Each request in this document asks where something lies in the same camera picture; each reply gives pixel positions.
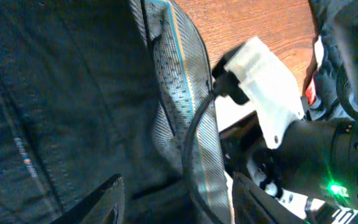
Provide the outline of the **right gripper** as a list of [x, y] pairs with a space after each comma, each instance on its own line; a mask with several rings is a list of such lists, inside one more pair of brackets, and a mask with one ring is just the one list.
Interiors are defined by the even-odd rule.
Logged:
[[358, 121], [294, 121], [269, 149], [251, 113], [220, 139], [227, 172], [243, 173], [276, 199], [291, 191], [358, 210]]

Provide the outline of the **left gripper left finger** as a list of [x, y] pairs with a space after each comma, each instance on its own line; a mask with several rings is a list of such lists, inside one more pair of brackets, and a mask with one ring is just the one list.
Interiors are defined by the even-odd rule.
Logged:
[[121, 224], [124, 211], [124, 179], [114, 174], [51, 224]]

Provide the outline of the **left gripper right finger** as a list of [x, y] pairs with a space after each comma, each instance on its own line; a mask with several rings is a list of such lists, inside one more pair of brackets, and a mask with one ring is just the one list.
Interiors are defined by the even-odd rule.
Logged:
[[235, 224], [304, 224], [240, 172], [233, 175]]

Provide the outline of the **black shorts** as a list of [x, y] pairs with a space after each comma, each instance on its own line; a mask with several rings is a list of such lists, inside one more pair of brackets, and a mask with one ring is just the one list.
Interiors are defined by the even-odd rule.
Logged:
[[0, 1], [0, 223], [51, 223], [114, 174], [123, 223], [209, 223], [182, 159], [211, 89], [174, 1]]

